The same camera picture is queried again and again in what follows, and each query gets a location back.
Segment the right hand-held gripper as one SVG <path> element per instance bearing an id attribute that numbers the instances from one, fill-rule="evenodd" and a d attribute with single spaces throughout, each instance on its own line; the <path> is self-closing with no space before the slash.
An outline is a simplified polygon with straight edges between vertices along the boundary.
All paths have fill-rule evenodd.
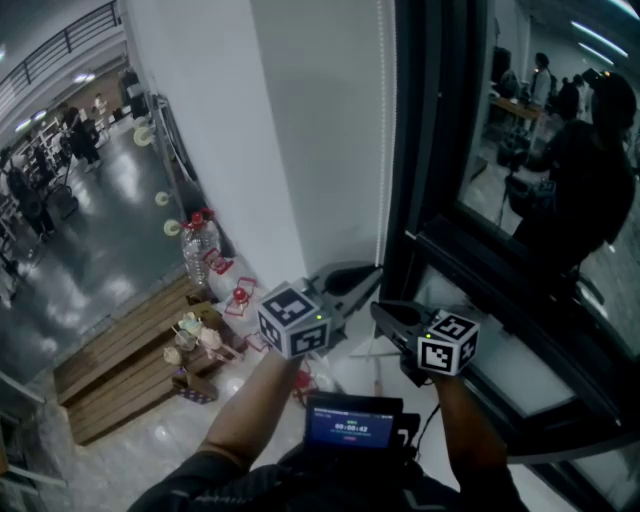
<path id="1" fill-rule="evenodd" d="M 372 303 L 372 319 L 376 330 L 402 353 L 400 368 L 417 387 L 431 374 L 458 375 L 477 352 L 480 323 L 457 313 L 383 300 Z"/>

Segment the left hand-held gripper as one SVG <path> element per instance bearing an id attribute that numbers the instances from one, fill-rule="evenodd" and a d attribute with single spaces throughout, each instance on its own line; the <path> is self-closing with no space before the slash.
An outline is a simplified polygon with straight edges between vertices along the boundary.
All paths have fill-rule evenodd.
<path id="1" fill-rule="evenodd" d="M 257 303 L 263 341 L 284 358 L 326 355 L 345 339 L 346 319 L 378 288 L 383 268 L 339 262 L 310 278 L 282 282 Z"/>

